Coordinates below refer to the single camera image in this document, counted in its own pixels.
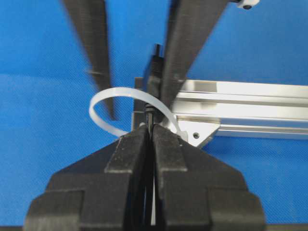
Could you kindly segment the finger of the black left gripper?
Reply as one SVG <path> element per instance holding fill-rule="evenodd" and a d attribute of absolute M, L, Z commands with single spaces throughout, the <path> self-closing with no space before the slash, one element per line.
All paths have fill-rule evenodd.
<path fill-rule="evenodd" d="M 89 59 L 91 70 L 88 73 L 97 89 L 111 88 L 106 2 L 64 0 L 63 4 Z"/>

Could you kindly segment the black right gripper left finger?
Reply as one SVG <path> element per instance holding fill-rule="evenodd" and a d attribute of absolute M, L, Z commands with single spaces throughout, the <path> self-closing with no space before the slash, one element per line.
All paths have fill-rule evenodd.
<path fill-rule="evenodd" d="M 27 231 L 136 231 L 144 227 L 148 129 L 138 129 L 54 173 L 27 212 Z"/>

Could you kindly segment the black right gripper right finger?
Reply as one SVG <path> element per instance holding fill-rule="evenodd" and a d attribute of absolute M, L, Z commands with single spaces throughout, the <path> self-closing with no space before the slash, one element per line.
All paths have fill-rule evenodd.
<path fill-rule="evenodd" d="M 262 231 L 260 199 L 240 171 L 155 125 L 156 226 L 160 231 Z"/>

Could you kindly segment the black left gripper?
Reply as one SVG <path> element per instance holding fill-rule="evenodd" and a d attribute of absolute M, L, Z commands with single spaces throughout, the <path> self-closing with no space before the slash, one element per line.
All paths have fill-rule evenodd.
<path fill-rule="evenodd" d="M 260 0 L 232 0 L 250 10 Z M 187 73 L 218 22 L 226 0 L 173 0 L 170 4 L 160 100 L 170 107 Z"/>

